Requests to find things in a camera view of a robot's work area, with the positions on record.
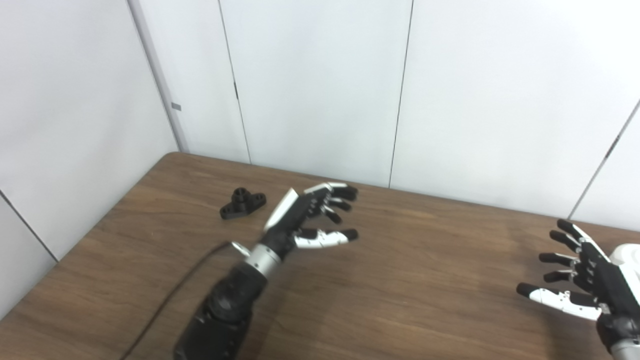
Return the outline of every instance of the white wall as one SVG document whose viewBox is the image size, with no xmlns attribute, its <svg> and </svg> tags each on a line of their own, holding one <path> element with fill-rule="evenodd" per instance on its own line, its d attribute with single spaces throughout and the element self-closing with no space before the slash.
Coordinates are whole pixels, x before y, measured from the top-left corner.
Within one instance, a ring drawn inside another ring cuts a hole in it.
<svg viewBox="0 0 640 360">
<path fill-rule="evenodd" d="M 218 2 L 132 0 L 182 148 L 249 162 Z"/>
<path fill-rule="evenodd" d="M 640 231 L 640 114 L 629 123 L 572 218 Z"/>
<path fill-rule="evenodd" d="M 221 5 L 252 163 L 388 185 L 411 2 Z"/>
<path fill-rule="evenodd" d="M 391 187 L 567 217 L 640 95 L 638 2 L 415 2 Z"/>
<path fill-rule="evenodd" d="M 131 1 L 208 156 L 567 217 L 640 95 L 637 1 L 415 0 L 400 114 L 409 0 Z"/>
<path fill-rule="evenodd" d="M 2 197 L 0 249 L 0 318 L 3 318 L 56 262 Z"/>
<path fill-rule="evenodd" d="M 0 47 L 0 189 L 61 258 L 175 139 L 125 1 L 0 2 Z"/>
</svg>

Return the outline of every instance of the robotic finger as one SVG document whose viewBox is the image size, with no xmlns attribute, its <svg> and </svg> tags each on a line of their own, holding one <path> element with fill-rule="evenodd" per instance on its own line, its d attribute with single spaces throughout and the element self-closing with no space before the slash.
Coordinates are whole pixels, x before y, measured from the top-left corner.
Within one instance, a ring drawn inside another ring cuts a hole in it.
<svg viewBox="0 0 640 360">
<path fill-rule="evenodd" d="M 595 321 L 602 313 L 591 295 L 541 288 L 526 282 L 518 284 L 516 291 L 535 302 L 588 320 Z"/>
</svg>

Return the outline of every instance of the white robotic hand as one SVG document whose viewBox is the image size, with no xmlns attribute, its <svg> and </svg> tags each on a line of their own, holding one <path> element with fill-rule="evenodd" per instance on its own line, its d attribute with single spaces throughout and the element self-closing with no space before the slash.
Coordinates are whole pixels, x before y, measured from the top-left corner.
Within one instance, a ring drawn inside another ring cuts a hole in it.
<svg viewBox="0 0 640 360">
<path fill-rule="evenodd" d="M 553 230 L 550 237 L 578 256 L 540 254 L 540 261 L 544 263 L 569 268 L 550 272 L 543 278 L 545 282 L 571 281 L 588 294 L 541 288 L 524 282 L 518 285 L 517 292 L 565 313 L 597 320 L 600 339 L 614 358 L 636 358 L 627 357 L 630 354 L 640 356 L 640 280 L 633 264 L 612 263 L 579 227 L 561 219 L 557 225 L 564 233 Z"/>
</svg>

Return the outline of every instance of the black forearm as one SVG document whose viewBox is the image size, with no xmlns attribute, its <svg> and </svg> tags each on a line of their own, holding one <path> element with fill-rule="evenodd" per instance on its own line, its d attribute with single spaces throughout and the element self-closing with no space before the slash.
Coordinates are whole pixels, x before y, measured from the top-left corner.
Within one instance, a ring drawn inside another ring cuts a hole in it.
<svg viewBox="0 0 640 360">
<path fill-rule="evenodd" d="M 244 340 L 267 279 L 242 261 L 213 286 L 174 349 L 175 360 L 230 360 Z"/>
</svg>

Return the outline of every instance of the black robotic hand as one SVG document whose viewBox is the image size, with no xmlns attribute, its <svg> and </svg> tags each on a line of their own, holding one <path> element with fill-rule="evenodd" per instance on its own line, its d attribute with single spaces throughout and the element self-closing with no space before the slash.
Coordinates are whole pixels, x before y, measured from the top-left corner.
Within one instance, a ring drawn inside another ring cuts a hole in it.
<svg viewBox="0 0 640 360">
<path fill-rule="evenodd" d="M 596 320 L 602 343 L 615 359 L 640 359 L 640 280 L 631 264 L 615 265 L 576 225 L 558 220 L 564 231 L 550 237 L 578 256 L 540 254 L 540 261 L 567 266 L 544 275 L 545 282 L 571 281 L 588 294 L 541 288 L 521 282 L 517 292 L 574 316 Z"/>
<path fill-rule="evenodd" d="M 355 200 L 357 193 L 356 188 L 342 183 L 323 183 L 302 195 L 290 189 L 251 251 L 233 243 L 246 258 L 218 281 L 200 304 L 174 348 L 174 359 L 234 359 L 251 322 L 253 303 L 291 250 L 335 246 L 358 237 L 354 229 L 325 232 L 302 228 L 307 219 L 320 215 L 336 224 L 342 222 L 333 208 L 350 210 L 346 200 Z"/>
<path fill-rule="evenodd" d="M 358 232 L 354 229 L 326 233 L 320 229 L 303 229 L 302 225 L 307 219 L 320 215 L 336 224 L 341 223 L 342 219 L 333 208 L 351 210 L 346 200 L 354 201 L 357 195 L 356 188 L 344 183 L 323 183 L 306 189 L 302 195 L 290 189 L 269 217 L 260 243 L 271 247 L 283 258 L 294 246 L 314 249 L 355 240 Z"/>
</svg>

